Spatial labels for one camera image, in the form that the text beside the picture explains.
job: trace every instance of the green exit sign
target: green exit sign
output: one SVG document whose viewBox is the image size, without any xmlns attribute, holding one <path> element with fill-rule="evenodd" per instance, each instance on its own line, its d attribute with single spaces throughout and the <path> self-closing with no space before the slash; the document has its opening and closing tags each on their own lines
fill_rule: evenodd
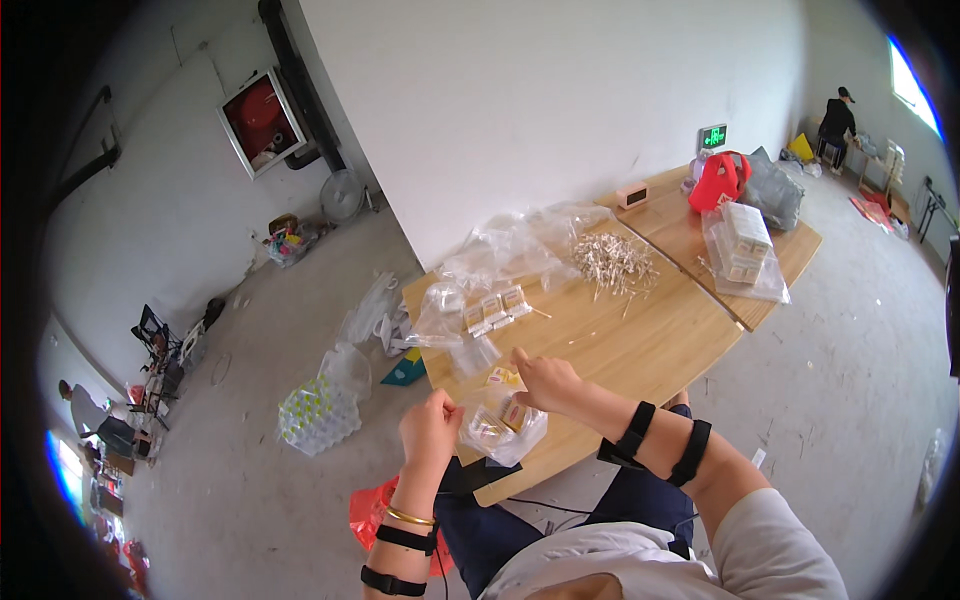
<svg viewBox="0 0 960 600">
<path fill-rule="evenodd" d="M 704 148 L 713 150 L 727 143 L 727 125 L 704 127 L 697 136 L 697 151 Z"/>
</svg>

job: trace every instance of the standing fan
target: standing fan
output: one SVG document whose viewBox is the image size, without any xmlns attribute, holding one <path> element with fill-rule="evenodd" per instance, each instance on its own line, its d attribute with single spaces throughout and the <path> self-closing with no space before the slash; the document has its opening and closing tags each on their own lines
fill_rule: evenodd
<svg viewBox="0 0 960 600">
<path fill-rule="evenodd" d="M 349 169 L 332 173 L 320 190 L 324 217 L 333 225 L 344 225 L 351 221 L 364 203 L 373 210 L 367 188 Z"/>
</svg>

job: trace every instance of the hand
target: hand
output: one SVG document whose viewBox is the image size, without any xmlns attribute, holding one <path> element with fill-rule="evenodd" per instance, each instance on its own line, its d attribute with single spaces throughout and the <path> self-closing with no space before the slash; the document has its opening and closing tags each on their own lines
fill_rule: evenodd
<svg viewBox="0 0 960 600">
<path fill-rule="evenodd" d="M 530 358 L 523 348 L 514 348 L 510 362 L 528 390 L 516 393 L 517 402 L 548 413 L 576 416 L 577 406 L 586 396 L 586 384 L 570 363 L 560 358 Z"/>
<path fill-rule="evenodd" d="M 407 411 L 400 421 L 407 473 L 436 479 L 439 484 L 453 455 L 464 410 L 453 403 L 446 390 L 439 389 L 423 404 Z"/>
</svg>

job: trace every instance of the gold bracelet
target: gold bracelet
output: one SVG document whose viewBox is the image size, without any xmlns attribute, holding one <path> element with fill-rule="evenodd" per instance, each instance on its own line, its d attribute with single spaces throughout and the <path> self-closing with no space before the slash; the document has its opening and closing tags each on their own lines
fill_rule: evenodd
<svg viewBox="0 0 960 600">
<path fill-rule="evenodd" d="M 387 515 L 392 516 L 396 520 L 401 520 L 405 523 L 412 523 L 414 525 L 426 525 L 427 527 L 433 527 L 434 523 L 437 522 L 437 519 L 425 519 L 425 518 L 416 518 L 415 516 L 407 515 L 395 509 L 392 506 L 387 507 Z"/>
</svg>

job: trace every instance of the pipe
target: pipe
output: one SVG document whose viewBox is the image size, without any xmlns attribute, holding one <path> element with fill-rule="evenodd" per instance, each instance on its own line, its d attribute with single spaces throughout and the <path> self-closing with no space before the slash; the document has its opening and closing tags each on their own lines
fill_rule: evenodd
<svg viewBox="0 0 960 600">
<path fill-rule="evenodd" d="M 93 99 L 93 102 L 90 103 L 90 108 L 86 110 L 84 120 L 80 122 L 77 132 L 73 134 L 73 139 L 70 140 L 70 146 L 66 150 L 66 156 L 63 158 L 63 164 L 60 166 L 60 170 L 57 172 L 57 178 L 54 180 L 56 183 L 60 183 L 60 181 L 63 179 L 63 173 L 66 171 L 66 165 L 68 162 L 70 162 L 70 157 L 73 155 L 73 151 L 77 147 L 77 142 L 80 141 L 80 134 L 84 132 L 87 121 L 89 121 L 90 117 L 93 116 L 93 111 L 96 110 L 97 105 L 100 104 L 101 100 L 104 101 L 104 104 L 109 104 L 112 98 L 113 94 L 110 92 L 109 85 L 104 85 L 100 88 L 100 91 L 97 92 L 97 96 Z"/>
<path fill-rule="evenodd" d="M 294 52 L 293 45 L 290 43 L 290 37 L 287 35 L 287 29 L 283 25 L 283 19 L 281 18 L 283 7 L 280 5 L 280 0 L 260 0 L 256 5 L 256 9 L 260 14 L 260 18 L 263 20 L 264 26 L 267 28 L 267 35 L 270 36 L 270 42 L 274 45 L 276 59 L 280 63 L 280 72 L 290 86 L 290 93 L 294 97 L 294 102 L 297 103 L 297 108 L 303 116 L 306 127 L 310 130 L 317 144 L 318 148 L 315 150 L 319 150 L 320 155 L 324 157 L 331 173 L 346 169 L 347 166 L 344 163 L 344 159 L 340 156 L 340 152 L 337 150 L 337 144 L 333 140 L 333 134 L 324 121 L 324 108 L 314 102 L 314 95 L 317 92 L 313 86 L 313 82 L 306 73 L 303 61 L 297 56 L 297 53 Z M 302 168 L 313 160 L 316 160 L 315 157 L 306 160 L 306 158 L 311 155 L 312 152 L 308 152 L 300 158 L 294 158 L 293 160 L 291 160 L 291 158 L 293 158 L 292 156 L 288 156 L 287 165 L 290 166 L 291 169 Z"/>
<path fill-rule="evenodd" d="M 100 173 L 107 167 L 112 167 L 119 157 L 120 146 L 119 144 L 113 144 L 113 148 L 110 148 L 103 154 L 89 161 L 86 165 L 78 169 L 76 173 L 58 185 L 47 199 L 45 206 L 47 217 L 49 218 L 49 216 L 53 214 L 54 210 L 57 209 L 57 206 L 59 206 L 67 196 L 72 194 L 75 189 L 83 185 L 86 180 L 90 179 L 97 173 Z"/>
</svg>

